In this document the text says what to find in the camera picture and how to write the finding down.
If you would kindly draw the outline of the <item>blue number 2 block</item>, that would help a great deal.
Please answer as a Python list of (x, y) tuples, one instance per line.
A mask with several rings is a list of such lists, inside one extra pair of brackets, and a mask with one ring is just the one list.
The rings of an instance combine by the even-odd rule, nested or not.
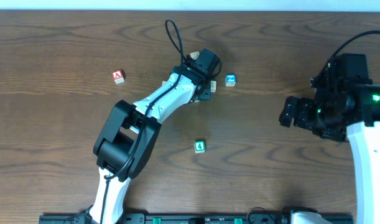
[(235, 86), (236, 84), (236, 75), (227, 74), (225, 77), (225, 86)]

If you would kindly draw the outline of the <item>red letter A block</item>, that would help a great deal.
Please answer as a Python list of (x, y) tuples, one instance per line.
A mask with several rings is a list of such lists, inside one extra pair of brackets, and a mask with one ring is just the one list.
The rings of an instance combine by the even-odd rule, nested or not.
[(123, 72), (121, 70), (116, 70), (112, 73), (113, 80), (116, 84), (125, 82)]

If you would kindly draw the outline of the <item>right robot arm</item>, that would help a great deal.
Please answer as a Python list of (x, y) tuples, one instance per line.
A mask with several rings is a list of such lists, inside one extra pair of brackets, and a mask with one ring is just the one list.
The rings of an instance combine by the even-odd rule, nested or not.
[(289, 96), (280, 125), (351, 146), (355, 168), (357, 223), (380, 223), (380, 85), (339, 79), (334, 87), (313, 83), (315, 96)]

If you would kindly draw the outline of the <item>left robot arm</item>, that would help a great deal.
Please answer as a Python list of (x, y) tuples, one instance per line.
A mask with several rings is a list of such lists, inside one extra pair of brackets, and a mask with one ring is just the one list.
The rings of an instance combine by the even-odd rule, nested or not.
[(114, 105), (93, 147), (100, 184), (90, 208), (90, 223), (119, 221), (129, 183), (147, 164), (163, 121), (209, 87), (220, 67), (220, 63), (174, 67), (169, 79), (148, 97)]

